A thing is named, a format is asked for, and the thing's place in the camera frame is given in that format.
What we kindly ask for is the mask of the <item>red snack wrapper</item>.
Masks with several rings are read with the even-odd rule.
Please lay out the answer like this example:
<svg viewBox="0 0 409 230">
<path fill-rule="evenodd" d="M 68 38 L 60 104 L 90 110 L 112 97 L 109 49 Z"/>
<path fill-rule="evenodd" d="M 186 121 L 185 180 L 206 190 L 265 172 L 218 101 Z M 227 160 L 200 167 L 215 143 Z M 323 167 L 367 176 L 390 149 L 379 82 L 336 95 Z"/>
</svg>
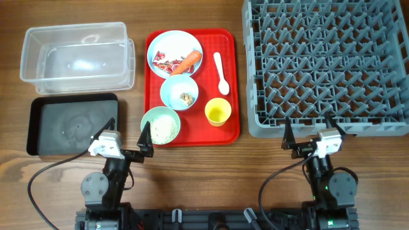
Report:
<svg viewBox="0 0 409 230">
<path fill-rule="evenodd" d="M 179 65 L 179 63 L 187 56 L 188 56 L 187 53 L 166 54 L 161 51 L 158 51 L 153 59 L 153 65 L 170 74 Z M 184 72 L 192 73 L 193 71 L 194 65 L 186 69 Z"/>
</svg>

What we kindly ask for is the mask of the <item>light blue bowl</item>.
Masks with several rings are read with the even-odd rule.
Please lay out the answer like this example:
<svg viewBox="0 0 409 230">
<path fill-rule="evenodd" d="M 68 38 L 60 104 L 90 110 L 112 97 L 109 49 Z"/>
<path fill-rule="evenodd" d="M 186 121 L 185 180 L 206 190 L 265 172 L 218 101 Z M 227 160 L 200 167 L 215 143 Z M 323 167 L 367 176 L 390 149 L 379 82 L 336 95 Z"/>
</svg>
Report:
<svg viewBox="0 0 409 230">
<path fill-rule="evenodd" d="M 180 100 L 182 93 L 188 93 L 194 97 L 194 103 L 199 96 L 199 88 L 195 80 L 186 75 L 174 75 L 167 78 L 160 88 L 160 99 L 162 102 L 175 111 L 186 111 L 191 108 L 186 107 Z"/>
</svg>

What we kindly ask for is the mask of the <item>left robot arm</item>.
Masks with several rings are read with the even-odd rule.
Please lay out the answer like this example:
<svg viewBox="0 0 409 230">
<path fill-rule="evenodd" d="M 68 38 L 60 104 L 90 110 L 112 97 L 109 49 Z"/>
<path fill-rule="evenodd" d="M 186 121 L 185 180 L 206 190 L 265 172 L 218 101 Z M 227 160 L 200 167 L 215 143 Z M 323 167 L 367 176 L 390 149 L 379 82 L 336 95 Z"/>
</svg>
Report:
<svg viewBox="0 0 409 230">
<path fill-rule="evenodd" d="M 111 118 L 90 141 L 88 151 L 93 156 L 103 156 L 102 172 L 87 175 L 81 183 L 86 211 L 77 212 L 75 228 L 85 229 L 143 229 L 143 221 L 130 203 L 121 202 L 126 191 L 125 182 L 131 176 L 130 164 L 143 163 L 152 157 L 153 142 L 151 125 L 146 122 L 137 142 L 139 150 L 123 149 L 121 134 L 114 130 L 115 119 Z"/>
</svg>

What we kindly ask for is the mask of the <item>green bowl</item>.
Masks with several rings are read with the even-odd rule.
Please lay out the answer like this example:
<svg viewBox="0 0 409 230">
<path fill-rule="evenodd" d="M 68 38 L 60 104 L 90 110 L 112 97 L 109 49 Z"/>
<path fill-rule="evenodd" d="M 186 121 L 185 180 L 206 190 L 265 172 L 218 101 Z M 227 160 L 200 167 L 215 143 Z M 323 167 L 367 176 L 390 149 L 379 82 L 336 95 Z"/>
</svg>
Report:
<svg viewBox="0 0 409 230">
<path fill-rule="evenodd" d="M 154 107 L 154 108 L 150 109 L 148 112 L 145 113 L 145 115 L 143 116 L 143 118 L 141 120 L 141 130 L 143 129 L 143 126 L 145 125 L 145 123 L 147 121 L 151 122 L 154 118 L 156 118 L 158 116 L 161 116 L 161 115 L 169 115 L 169 116 L 173 117 L 176 120 L 176 122 L 177 122 L 177 124 L 179 126 L 179 132 L 180 132 L 181 121 L 180 121 L 179 115 L 174 110 L 172 110 L 172 109 L 170 109 L 168 107 L 164 107 L 164 106 Z"/>
</svg>

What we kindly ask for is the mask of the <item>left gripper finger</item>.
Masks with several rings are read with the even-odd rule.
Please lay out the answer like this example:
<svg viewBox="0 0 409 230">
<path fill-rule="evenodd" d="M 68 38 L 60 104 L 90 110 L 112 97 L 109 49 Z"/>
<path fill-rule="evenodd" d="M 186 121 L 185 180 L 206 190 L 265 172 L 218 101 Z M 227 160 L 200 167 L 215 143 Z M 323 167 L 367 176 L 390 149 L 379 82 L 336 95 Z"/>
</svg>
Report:
<svg viewBox="0 0 409 230">
<path fill-rule="evenodd" d="M 114 130 L 115 129 L 115 119 L 111 118 L 95 135 L 91 137 L 92 141 L 95 141 L 99 138 L 100 134 L 104 130 Z"/>
<path fill-rule="evenodd" d="M 151 125 L 147 121 L 143 126 L 142 132 L 137 142 L 137 146 L 140 147 L 140 150 L 153 150 L 153 142 L 151 139 Z"/>
</svg>

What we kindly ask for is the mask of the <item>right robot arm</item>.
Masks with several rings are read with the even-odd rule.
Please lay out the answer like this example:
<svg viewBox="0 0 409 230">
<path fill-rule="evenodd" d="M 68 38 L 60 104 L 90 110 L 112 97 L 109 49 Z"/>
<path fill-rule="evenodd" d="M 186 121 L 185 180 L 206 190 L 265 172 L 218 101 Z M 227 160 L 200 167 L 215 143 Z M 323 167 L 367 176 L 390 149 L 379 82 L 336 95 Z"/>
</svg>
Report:
<svg viewBox="0 0 409 230">
<path fill-rule="evenodd" d="M 290 229 L 359 228 L 354 208 L 359 179 L 352 170 L 334 167 L 330 160 L 331 154 L 341 150 L 346 132 L 329 113 L 325 114 L 325 124 L 315 138 L 297 143 L 286 118 L 282 149 L 291 150 L 292 158 L 304 159 L 304 175 L 313 194 L 313 200 L 303 202 L 300 210 L 284 212 Z"/>
</svg>

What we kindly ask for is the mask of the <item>white rice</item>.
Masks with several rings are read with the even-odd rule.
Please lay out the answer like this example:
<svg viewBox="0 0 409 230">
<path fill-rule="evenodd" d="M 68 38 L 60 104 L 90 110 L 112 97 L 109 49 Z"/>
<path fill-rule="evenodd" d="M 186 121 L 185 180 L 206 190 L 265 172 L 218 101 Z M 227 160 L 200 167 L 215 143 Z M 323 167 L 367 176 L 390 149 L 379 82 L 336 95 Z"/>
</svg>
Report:
<svg viewBox="0 0 409 230">
<path fill-rule="evenodd" d="M 176 138 L 179 126 L 176 120 L 169 115 L 161 115 L 151 122 L 151 139 L 154 144 L 167 144 Z"/>
</svg>

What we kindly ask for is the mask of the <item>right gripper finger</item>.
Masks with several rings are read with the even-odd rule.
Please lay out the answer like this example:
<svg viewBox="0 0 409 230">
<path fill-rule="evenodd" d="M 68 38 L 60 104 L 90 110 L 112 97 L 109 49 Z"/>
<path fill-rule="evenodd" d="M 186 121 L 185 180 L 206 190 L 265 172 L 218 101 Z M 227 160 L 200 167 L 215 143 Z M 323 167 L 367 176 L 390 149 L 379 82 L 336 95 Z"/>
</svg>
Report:
<svg viewBox="0 0 409 230">
<path fill-rule="evenodd" d="M 294 149 L 296 145 L 295 137 L 291 127 L 291 121 L 289 117 L 286 117 L 286 124 L 284 129 L 284 136 L 282 139 L 281 148 L 283 150 Z"/>
<path fill-rule="evenodd" d="M 329 112 L 324 113 L 324 117 L 327 128 L 336 128 L 341 136 L 347 136 L 347 133 L 336 123 L 333 116 Z"/>
</svg>

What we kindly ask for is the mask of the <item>brown food scrap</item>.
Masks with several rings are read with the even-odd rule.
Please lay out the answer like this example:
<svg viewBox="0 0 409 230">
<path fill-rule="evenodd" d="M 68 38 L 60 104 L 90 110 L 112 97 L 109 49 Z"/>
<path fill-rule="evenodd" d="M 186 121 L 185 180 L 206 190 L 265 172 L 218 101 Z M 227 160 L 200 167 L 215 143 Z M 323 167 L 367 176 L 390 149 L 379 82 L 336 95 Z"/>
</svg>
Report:
<svg viewBox="0 0 409 230">
<path fill-rule="evenodd" d="M 182 93 L 180 95 L 180 100 L 186 107 L 190 107 L 194 103 L 194 97 L 188 93 Z"/>
</svg>

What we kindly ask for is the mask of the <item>orange carrot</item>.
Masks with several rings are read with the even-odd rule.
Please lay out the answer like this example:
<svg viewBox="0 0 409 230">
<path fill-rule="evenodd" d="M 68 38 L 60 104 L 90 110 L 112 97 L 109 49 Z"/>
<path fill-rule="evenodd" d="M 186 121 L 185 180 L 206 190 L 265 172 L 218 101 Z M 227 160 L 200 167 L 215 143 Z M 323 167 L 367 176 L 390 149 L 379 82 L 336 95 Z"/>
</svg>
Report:
<svg viewBox="0 0 409 230">
<path fill-rule="evenodd" d="M 202 53 L 198 50 L 193 50 L 185 59 L 183 59 L 179 65 L 170 73 L 170 76 L 178 75 L 183 73 L 186 69 L 200 61 L 202 58 Z"/>
</svg>

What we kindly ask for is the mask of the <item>yellow cup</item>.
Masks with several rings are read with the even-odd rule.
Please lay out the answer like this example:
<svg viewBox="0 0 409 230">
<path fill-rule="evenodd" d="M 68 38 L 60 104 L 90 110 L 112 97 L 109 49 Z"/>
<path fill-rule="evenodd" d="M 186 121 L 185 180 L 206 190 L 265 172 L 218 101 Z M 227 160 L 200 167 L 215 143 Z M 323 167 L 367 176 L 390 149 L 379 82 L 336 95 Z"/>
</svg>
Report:
<svg viewBox="0 0 409 230">
<path fill-rule="evenodd" d="M 231 104 L 224 98 L 213 98 L 204 108 L 208 122 L 214 127 L 221 127 L 231 116 Z"/>
</svg>

